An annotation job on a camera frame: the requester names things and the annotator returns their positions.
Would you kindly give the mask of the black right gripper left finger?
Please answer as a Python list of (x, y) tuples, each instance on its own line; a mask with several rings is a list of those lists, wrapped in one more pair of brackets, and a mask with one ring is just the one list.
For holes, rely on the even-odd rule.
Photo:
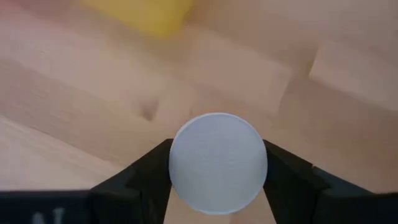
[(90, 190), (91, 224), (163, 224), (170, 197), (166, 139)]

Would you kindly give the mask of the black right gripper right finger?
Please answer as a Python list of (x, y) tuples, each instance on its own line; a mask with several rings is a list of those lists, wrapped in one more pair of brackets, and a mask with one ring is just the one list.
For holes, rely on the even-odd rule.
[(350, 202), (372, 192), (341, 179), (265, 140), (263, 189), (277, 224), (359, 224)]

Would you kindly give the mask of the wide orange pill bottle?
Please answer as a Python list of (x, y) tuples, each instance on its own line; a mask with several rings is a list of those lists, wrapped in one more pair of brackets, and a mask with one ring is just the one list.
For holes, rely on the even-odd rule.
[(259, 133), (242, 118), (208, 113), (176, 133), (169, 175), (179, 198), (209, 215), (242, 210), (259, 194), (267, 177), (267, 150)]

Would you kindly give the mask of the yellow plastic bin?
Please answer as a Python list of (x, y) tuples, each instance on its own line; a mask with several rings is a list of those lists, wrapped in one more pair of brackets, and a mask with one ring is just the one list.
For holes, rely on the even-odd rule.
[(194, 0), (80, 0), (86, 6), (154, 37), (178, 30)]

